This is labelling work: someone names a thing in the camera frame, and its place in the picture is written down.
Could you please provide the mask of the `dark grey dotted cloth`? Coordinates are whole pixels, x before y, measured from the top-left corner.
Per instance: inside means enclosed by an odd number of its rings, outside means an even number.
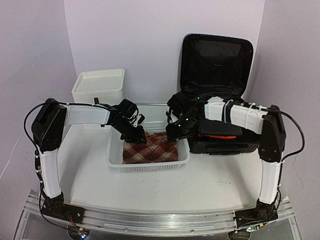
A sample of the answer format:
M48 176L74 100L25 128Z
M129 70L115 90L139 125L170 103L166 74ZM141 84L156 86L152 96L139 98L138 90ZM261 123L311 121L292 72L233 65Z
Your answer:
M217 120L202 119L198 125L202 136L239 137L243 134L241 127Z

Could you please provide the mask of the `white perforated plastic basket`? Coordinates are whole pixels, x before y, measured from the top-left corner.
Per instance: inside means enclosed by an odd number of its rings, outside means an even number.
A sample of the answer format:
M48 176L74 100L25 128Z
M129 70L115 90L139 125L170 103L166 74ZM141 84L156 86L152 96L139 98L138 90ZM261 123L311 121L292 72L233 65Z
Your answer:
M190 160L190 148L186 139L167 141L165 121L149 121L142 124L146 144L127 143L115 129L110 130L106 163L123 173L175 170Z

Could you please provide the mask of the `red plaid cloth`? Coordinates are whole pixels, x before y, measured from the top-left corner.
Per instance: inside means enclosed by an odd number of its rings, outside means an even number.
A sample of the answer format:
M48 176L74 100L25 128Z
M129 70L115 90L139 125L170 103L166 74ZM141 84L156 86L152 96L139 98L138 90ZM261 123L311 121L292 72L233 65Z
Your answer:
M151 164L178 161L178 144L168 141L165 132L145 132L147 143L125 142L123 164Z

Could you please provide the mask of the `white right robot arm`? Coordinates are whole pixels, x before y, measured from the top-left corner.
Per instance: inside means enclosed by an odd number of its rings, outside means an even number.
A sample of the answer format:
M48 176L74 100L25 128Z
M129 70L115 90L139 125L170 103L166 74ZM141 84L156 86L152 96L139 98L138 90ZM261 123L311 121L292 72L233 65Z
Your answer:
M286 132L279 108L256 106L230 94L211 92L190 97L183 92L167 102L169 141L187 139L194 154L237 155L258 151L262 180L252 218L262 222L271 212L280 184Z

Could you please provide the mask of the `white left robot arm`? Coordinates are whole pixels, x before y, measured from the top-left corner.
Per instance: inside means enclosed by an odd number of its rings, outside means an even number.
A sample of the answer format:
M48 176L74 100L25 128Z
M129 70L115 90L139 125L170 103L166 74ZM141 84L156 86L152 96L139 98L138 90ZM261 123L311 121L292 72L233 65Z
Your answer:
M106 103L66 103L48 98L38 105L39 112L32 125L32 141L40 164L37 172L44 194L56 198L62 194L58 173L58 151L62 144L65 127L71 125L105 125L120 133L121 140L133 144L145 144L144 128L134 124L138 107L124 99L118 105Z

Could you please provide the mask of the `black ribbed hard suitcase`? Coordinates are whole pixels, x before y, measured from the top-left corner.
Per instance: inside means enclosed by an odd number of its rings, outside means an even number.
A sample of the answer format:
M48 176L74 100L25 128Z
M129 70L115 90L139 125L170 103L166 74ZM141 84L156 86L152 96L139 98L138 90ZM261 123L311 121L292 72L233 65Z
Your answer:
M204 94L204 100L214 96L242 102L254 55L252 43L247 39L190 33L182 42L180 64L181 92L190 97ZM193 154L237 155L252 153L260 136L242 127L236 139L198 137L201 117L195 134L188 138Z

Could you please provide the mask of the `white drawer storage box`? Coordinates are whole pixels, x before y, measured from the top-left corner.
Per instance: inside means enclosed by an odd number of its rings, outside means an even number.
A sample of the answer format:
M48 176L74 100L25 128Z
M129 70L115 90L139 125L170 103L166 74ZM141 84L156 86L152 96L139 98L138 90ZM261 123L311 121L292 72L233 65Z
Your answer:
M94 104L97 99L102 104L118 105L125 98L124 78L123 68L81 72L71 90L73 101Z

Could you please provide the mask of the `orange item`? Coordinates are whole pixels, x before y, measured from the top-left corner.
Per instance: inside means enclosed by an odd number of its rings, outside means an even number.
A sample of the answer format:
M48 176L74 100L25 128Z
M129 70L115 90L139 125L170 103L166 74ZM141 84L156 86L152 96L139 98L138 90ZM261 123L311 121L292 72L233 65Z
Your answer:
M229 136L224 136L224 135L203 135L203 134L198 134L198 137L199 138L212 138L212 139L221 139L221 140L232 140L232 139L236 139L237 136L232 136L232 135L229 135Z

